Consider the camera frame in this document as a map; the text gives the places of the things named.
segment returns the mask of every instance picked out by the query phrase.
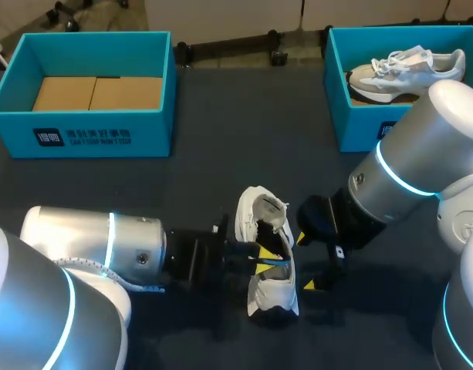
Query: floor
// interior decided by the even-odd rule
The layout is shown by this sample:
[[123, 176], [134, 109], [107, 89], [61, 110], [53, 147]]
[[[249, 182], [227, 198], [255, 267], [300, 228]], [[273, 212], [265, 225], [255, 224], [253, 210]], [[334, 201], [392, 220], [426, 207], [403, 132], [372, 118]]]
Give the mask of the floor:
[[[79, 8], [80, 0], [64, 2], [72, 8]], [[63, 32], [68, 16], [61, 13], [60, 22], [53, 27], [45, 15], [22, 27], [17, 32], [0, 40], [9, 60], [20, 37], [25, 32]], [[82, 31], [147, 31], [147, 17], [144, 10], [144, 0], [130, 0], [128, 9], [121, 8], [118, 2], [112, 0], [94, 1], [85, 10], [76, 13], [76, 20]], [[313, 66], [323, 62], [320, 55], [319, 37], [317, 32], [304, 32], [297, 29], [287, 32], [282, 38], [281, 51], [288, 53], [288, 66]], [[239, 49], [234, 52], [216, 53], [211, 59], [196, 61], [194, 68], [241, 68], [269, 67], [269, 54], [254, 49]]]

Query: dark gray table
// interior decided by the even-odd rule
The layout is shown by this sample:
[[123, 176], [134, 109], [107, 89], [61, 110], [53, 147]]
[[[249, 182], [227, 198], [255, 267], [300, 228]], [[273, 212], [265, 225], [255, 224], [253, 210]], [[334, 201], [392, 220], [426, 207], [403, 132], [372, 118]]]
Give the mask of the dark gray table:
[[[337, 151], [322, 73], [180, 71], [169, 159], [12, 160], [0, 141], [0, 226], [18, 235], [40, 204], [208, 229], [224, 212], [234, 216], [247, 186], [262, 185], [290, 203], [297, 237], [300, 202], [344, 185], [363, 158]], [[214, 298], [133, 295], [127, 368], [436, 369], [431, 328], [455, 263], [436, 207], [428, 200], [355, 253], [332, 294], [300, 291], [300, 319], [283, 328], [250, 322], [236, 304], [221, 310]], [[325, 247], [296, 248], [295, 258], [307, 274], [323, 266]]]

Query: box logo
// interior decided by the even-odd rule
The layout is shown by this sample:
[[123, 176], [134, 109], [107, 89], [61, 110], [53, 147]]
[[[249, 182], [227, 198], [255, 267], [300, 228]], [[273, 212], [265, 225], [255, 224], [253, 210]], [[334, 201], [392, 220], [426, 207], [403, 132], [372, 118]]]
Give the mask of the box logo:
[[58, 129], [34, 129], [34, 135], [40, 146], [65, 146]]
[[382, 122], [382, 124], [380, 125], [380, 129], [378, 130], [377, 139], [378, 140], [383, 139], [383, 137], [386, 136], [390, 132], [390, 130], [392, 129], [392, 127], [394, 127], [395, 124], [396, 124], [396, 121]]

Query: teal storage box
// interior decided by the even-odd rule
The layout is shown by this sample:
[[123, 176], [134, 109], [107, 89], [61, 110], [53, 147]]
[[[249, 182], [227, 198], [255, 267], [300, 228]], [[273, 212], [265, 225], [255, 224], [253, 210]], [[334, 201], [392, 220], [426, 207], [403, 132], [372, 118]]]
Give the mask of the teal storage box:
[[[158, 108], [32, 111], [58, 77], [158, 80]], [[25, 34], [0, 82], [0, 136], [13, 158], [169, 156], [176, 81], [169, 32]]]
[[473, 88], [473, 26], [398, 26], [330, 29], [324, 84], [341, 152], [369, 152], [412, 106], [353, 105], [345, 72], [386, 59], [396, 50], [416, 45], [433, 53], [462, 49], [466, 55], [463, 82]]

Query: white sneaker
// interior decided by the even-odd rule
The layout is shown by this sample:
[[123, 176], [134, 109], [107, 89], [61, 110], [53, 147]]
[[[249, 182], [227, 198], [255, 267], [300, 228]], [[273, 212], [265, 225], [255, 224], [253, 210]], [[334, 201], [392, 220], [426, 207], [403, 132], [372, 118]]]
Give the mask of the white sneaker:
[[423, 95], [442, 79], [461, 81], [465, 68], [465, 54], [460, 49], [452, 54], [433, 54], [418, 45], [392, 52], [387, 59], [372, 59], [371, 64], [353, 69], [346, 79], [352, 93], [374, 103], [389, 103], [403, 94]]
[[[268, 249], [275, 251], [280, 248], [284, 256], [271, 255], [263, 245], [259, 257], [289, 259], [289, 264], [284, 266], [257, 264], [255, 275], [248, 285], [248, 316], [258, 309], [268, 311], [278, 307], [299, 315], [296, 270], [292, 256], [294, 239], [286, 218], [286, 208], [286, 204], [264, 187], [249, 187], [239, 199], [235, 218], [236, 240], [266, 244], [272, 239], [273, 244], [279, 245], [272, 245]], [[265, 225], [272, 227], [271, 237], [262, 240], [259, 228], [262, 234]]]

